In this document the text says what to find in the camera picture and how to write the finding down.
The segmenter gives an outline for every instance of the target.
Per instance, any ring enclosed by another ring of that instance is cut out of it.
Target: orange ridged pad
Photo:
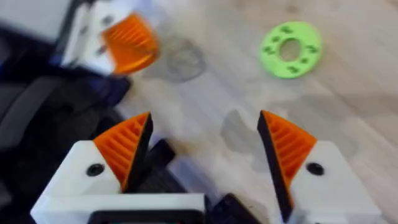
[[[317,139],[284,118],[268,111],[262,111],[262,114],[266,118],[285,185],[289,188]]]
[[[152,64],[159,54],[154,34],[137,14],[131,14],[102,35],[115,61],[115,74],[143,69]]]
[[[94,139],[96,147],[120,181],[122,190],[127,187],[134,156],[149,116],[150,113],[144,113],[125,120]]]

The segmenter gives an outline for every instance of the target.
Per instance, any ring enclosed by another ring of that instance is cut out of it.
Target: dark fabric
[[[93,80],[102,87],[93,89]],[[34,223],[29,211],[71,146],[95,138],[122,120],[112,109],[128,90],[120,83],[125,80],[68,80],[43,102],[21,143],[0,153],[0,181],[12,198],[0,208],[0,223]]]
[[[15,99],[0,121],[0,151],[19,145],[36,111],[63,82],[61,78],[38,78]]]
[[[15,101],[25,90],[24,85],[5,84],[0,85],[0,121]]]

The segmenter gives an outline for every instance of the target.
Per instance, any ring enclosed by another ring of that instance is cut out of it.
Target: blurred object
[[[17,125],[12,129],[18,129],[22,138],[13,139],[18,141],[0,152],[0,182],[7,189],[0,189],[0,194],[4,193],[0,203],[4,199],[5,204],[0,209],[0,222],[33,223],[29,210],[72,144],[95,138],[122,120],[112,108],[122,100],[130,83],[125,78],[99,77],[87,70],[66,70],[32,54],[6,60],[0,80],[0,126],[19,98],[25,95],[28,102],[19,104],[25,108],[11,114]],[[28,90],[40,80],[58,81],[36,101],[35,110],[27,110],[34,103],[30,98],[38,94],[28,94]],[[12,130],[1,131],[0,136],[7,136]]]
[[[284,59],[281,48],[297,40],[300,53],[291,60]],[[278,78],[298,78],[312,70],[322,56],[322,38],[306,22],[285,22],[273,28],[261,43],[260,61]]]
[[[159,54],[153,34],[137,14],[104,31],[103,38],[116,63],[115,74],[143,69]]]
[[[139,1],[81,4],[75,13],[62,65],[102,75],[127,74],[150,65],[157,41],[142,18],[132,14]]]
[[[261,111],[257,123],[283,223],[372,224],[381,211],[340,150]]]

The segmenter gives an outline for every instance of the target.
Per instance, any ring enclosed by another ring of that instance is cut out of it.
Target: wooden surface
[[[261,109],[334,142],[388,223],[398,223],[398,1],[153,0],[142,6],[162,56],[132,77],[124,116],[152,111],[152,141],[179,153],[170,169],[215,201],[235,193],[263,222],[277,203],[262,142]],[[313,24],[325,46],[296,80],[267,74],[263,36],[284,21]]]

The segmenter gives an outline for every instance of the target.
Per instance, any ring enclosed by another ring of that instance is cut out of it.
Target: green ring
[[[288,40],[300,42],[300,55],[289,62],[280,56],[280,48]],[[322,40],[315,28],[306,22],[285,22],[262,41],[260,61],[279,78],[298,78],[313,69],[321,55]]]

